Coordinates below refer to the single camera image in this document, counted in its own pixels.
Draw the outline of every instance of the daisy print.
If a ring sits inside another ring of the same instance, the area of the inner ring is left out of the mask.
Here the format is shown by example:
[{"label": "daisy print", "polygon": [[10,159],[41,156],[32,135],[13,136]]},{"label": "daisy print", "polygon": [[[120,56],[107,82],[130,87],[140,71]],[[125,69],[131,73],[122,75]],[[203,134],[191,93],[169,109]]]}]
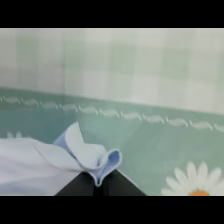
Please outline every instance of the daisy print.
[{"label": "daisy print", "polygon": [[166,178],[169,188],[161,189],[164,196],[224,196],[224,179],[220,168],[208,172],[208,166],[202,162],[198,169],[192,162],[187,164],[185,174],[175,168],[176,179]]}]

